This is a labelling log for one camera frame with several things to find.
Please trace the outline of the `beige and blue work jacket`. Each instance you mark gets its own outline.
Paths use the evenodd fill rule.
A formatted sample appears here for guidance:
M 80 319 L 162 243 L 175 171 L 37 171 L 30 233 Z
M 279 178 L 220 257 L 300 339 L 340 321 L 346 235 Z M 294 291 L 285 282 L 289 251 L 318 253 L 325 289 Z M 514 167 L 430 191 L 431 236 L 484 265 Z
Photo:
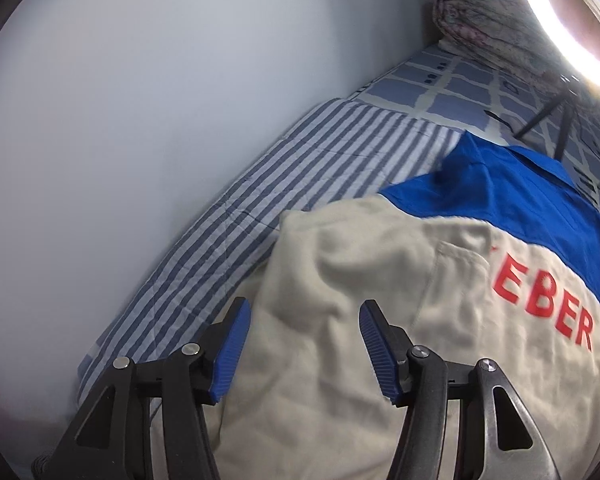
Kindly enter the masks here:
M 442 359 L 494 359 L 565 479 L 600 459 L 600 213 L 556 160 L 460 137 L 439 167 L 280 220 L 239 286 L 252 318 L 227 396 L 206 411 L 224 479 L 381 479 L 402 415 L 358 310 Z

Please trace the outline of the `blue white striped quilt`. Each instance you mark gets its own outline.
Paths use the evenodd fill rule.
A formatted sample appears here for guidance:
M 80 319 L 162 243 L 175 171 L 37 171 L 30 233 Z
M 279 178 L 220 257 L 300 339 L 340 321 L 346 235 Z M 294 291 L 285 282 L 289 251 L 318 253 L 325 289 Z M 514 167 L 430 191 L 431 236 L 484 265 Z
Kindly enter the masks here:
M 114 359 L 164 358 L 214 321 L 268 258 L 280 216 L 374 194 L 433 170 L 460 130 L 332 99 L 310 110 L 190 226 L 80 365 L 85 399 Z

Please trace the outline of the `blue checked bed sheet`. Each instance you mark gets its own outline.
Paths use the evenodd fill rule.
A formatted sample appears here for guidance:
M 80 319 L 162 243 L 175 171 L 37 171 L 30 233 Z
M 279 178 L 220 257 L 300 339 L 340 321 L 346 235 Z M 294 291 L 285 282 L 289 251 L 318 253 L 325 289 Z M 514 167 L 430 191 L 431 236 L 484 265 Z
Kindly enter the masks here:
M 411 114 L 497 144 L 539 113 L 550 96 L 500 70 L 426 47 L 364 84 L 351 98 Z M 600 113 L 578 110 L 562 164 L 578 191 L 600 211 Z

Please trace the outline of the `folded floral quilt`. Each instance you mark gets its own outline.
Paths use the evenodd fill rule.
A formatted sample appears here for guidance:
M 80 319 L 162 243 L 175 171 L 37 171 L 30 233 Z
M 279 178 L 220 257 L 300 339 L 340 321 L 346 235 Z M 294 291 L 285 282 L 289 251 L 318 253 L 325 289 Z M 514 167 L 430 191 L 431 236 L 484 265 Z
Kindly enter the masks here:
M 509 73 L 544 92 L 562 85 L 562 58 L 531 11 L 514 0 L 436 0 L 439 47 Z

